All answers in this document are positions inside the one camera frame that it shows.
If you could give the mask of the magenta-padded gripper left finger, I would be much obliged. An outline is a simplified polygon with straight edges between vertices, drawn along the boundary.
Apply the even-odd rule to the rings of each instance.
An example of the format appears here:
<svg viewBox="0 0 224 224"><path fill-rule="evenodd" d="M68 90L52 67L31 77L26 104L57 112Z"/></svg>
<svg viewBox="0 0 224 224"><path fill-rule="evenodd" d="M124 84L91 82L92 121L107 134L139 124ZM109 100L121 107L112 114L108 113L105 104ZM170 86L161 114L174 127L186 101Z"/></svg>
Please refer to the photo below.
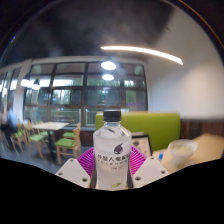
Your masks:
<svg viewBox="0 0 224 224"><path fill-rule="evenodd" d="M84 188L97 187L94 148L90 148L77 159L70 158L56 172L56 175Z"/></svg>

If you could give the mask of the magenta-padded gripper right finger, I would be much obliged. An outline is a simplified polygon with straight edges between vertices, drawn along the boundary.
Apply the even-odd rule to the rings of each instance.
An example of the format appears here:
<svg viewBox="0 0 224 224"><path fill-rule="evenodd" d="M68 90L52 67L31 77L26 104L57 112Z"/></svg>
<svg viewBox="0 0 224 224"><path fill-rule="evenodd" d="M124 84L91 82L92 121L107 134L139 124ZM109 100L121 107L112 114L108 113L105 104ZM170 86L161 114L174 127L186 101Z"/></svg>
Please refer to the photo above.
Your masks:
<svg viewBox="0 0 224 224"><path fill-rule="evenodd" d="M140 188L157 181L169 172L154 156L147 157L135 147L131 147L129 158L129 171L127 179L128 188Z"/></svg>

